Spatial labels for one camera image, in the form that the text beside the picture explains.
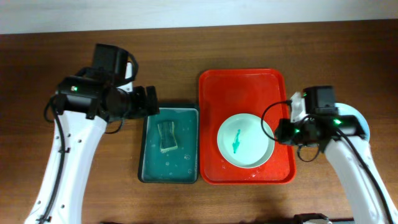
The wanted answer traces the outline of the dark green water basin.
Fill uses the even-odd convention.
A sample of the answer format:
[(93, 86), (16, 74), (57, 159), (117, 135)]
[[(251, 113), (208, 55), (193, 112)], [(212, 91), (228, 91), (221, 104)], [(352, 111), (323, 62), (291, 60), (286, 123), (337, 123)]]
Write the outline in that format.
[[(193, 103), (162, 103), (144, 119), (137, 172), (143, 183), (193, 184), (198, 178), (200, 110)], [(178, 148), (161, 153), (157, 125), (173, 121)]]

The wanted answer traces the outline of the green yellow sponge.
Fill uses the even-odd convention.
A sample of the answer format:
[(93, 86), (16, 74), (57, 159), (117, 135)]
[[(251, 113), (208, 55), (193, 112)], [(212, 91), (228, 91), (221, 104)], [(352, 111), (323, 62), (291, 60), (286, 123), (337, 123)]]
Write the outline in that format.
[(175, 125), (173, 121), (163, 121), (158, 125), (160, 136), (160, 151), (166, 153), (176, 150), (178, 148), (177, 140), (175, 138)]

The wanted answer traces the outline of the pale green plate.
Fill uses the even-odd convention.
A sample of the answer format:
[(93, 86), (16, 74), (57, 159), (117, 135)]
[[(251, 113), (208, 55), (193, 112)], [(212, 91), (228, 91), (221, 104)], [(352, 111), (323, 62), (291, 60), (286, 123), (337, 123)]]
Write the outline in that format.
[(226, 119), (218, 130), (216, 142), (223, 158), (243, 169), (265, 164), (275, 148), (270, 126), (260, 117), (248, 113)]

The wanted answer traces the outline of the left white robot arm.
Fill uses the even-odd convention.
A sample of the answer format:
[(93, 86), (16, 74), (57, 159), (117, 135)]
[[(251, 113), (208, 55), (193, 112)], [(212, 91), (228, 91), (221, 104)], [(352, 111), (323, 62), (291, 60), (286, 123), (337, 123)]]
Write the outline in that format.
[(139, 66), (120, 47), (96, 44), (91, 66), (64, 78), (44, 111), (53, 114), (52, 148), (26, 223), (81, 223), (96, 148), (108, 124), (159, 113), (154, 86), (134, 86)]

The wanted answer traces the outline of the light blue plate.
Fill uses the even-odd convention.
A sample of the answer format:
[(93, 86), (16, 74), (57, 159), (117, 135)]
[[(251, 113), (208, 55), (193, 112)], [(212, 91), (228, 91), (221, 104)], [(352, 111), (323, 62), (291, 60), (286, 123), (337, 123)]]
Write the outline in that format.
[(353, 115), (359, 121), (361, 127), (365, 133), (365, 139), (367, 141), (370, 140), (370, 128), (368, 122), (366, 121), (365, 117), (356, 109), (350, 105), (344, 103), (335, 103), (335, 106), (338, 108), (339, 115)]

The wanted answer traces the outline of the red plastic tray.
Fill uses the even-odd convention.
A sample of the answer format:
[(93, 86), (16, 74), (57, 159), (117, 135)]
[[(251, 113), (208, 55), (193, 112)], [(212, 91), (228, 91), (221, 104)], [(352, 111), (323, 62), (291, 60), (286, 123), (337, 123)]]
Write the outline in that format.
[(283, 76), (274, 69), (207, 70), (198, 81), (200, 107), (200, 174), (213, 185), (269, 185), (289, 183), (296, 174), (292, 147), (275, 143), (263, 165), (243, 169), (220, 154), (217, 133), (229, 117), (248, 113), (260, 117), (272, 132), (289, 112)]

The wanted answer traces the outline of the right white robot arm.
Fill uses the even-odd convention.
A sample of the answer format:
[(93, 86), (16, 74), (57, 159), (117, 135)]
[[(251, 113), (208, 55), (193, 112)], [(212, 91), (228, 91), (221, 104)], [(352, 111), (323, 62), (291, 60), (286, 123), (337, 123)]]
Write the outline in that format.
[(313, 86), (285, 101), (290, 117), (281, 119), (276, 141), (317, 147), (336, 172), (356, 223), (397, 223), (397, 209), (374, 163), (357, 117), (340, 115), (332, 86)]

